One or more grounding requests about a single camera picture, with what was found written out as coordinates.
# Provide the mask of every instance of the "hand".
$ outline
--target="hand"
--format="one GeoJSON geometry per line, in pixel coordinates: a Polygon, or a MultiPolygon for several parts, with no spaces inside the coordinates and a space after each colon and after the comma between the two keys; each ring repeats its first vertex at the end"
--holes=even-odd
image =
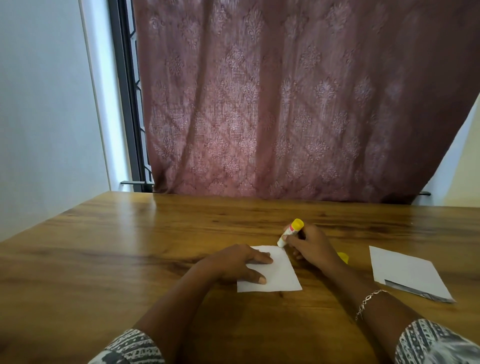
{"type": "Polygon", "coordinates": [[[305,223],[302,231],[305,233],[305,240],[293,235],[282,236],[282,239],[293,247],[293,255],[297,259],[305,258],[325,274],[338,265],[344,264],[322,230],[315,225],[305,223]]]}
{"type": "Polygon", "coordinates": [[[263,264],[273,263],[270,253],[259,252],[247,244],[235,244],[216,252],[205,261],[221,280],[247,280],[252,283],[266,284],[265,277],[256,270],[249,269],[246,263],[253,261],[263,264]]]}

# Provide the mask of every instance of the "black and white patterned shirt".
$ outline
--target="black and white patterned shirt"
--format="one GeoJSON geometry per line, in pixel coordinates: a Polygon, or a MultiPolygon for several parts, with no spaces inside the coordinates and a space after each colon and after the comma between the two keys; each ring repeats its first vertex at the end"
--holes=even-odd
{"type": "MultiPolygon", "coordinates": [[[[117,337],[89,364],[162,364],[160,350],[152,339],[130,329],[117,337]]],[[[412,322],[400,336],[395,363],[480,363],[480,347],[446,327],[424,318],[412,322]]]]}

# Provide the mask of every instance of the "white glue stick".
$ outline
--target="white glue stick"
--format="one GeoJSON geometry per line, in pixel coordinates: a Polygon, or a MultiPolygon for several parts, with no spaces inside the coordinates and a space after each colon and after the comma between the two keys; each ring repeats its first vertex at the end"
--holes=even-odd
{"type": "MultiPolygon", "coordinates": [[[[290,224],[287,230],[282,234],[283,235],[297,235],[297,232],[302,230],[303,228],[303,221],[300,220],[299,218],[296,218],[293,220],[293,222],[290,224]]],[[[282,239],[282,236],[280,236],[280,239],[278,239],[278,242],[276,243],[280,248],[283,248],[285,245],[287,245],[287,242],[285,242],[282,239]]]]}

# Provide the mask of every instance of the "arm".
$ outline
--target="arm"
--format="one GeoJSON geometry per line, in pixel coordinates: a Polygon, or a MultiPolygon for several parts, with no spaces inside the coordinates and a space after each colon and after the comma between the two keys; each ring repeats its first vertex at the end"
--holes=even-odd
{"type": "Polygon", "coordinates": [[[266,283],[264,276],[246,267],[251,260],[264,264],[273,262],[269,253],[261,253],[248,245],[230,246],[198,262],[133,328],[147,334],[165,361],[173,363],[188,325],[216,281],[244,279],[266,283]]]}
{"type": "MultiPolygon", "coordinates": [[[[305,224],[305,240],[284,235],[284,240],[294,248],[297,259],[305,258],[318,267],[358,308],[366,296],[379,289],[371,280],[359,275],[345,264],[331,246],[325,234],[316,226],[305,224]]],[[[392,360],[400,335],[405,328],[421,316],[392,295],[381,292],[365,305],[363,320],[392,360]]]]}

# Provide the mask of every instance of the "forearm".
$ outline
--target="forearm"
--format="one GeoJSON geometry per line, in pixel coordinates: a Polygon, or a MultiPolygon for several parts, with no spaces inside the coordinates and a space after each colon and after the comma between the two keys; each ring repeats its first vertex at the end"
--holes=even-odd
{"type": "Polygon", "coordinates": [[[134,325],[150,336],[166,363],[175,361],[188,325],[217,278],[205,261],[197,263],[134,325]]]}
{"type": "MultiPolygon", "coordinates": [[[[325,274],[347,295],[355,308],[379,289],[372,280],[362,277],[346,264],[338,265],[325,274]]],[[[385,292],[374,295],[366,303],[362,317],[392,360],[402,332],[410,323],[421,318],[410,307],[385,292]]]]}

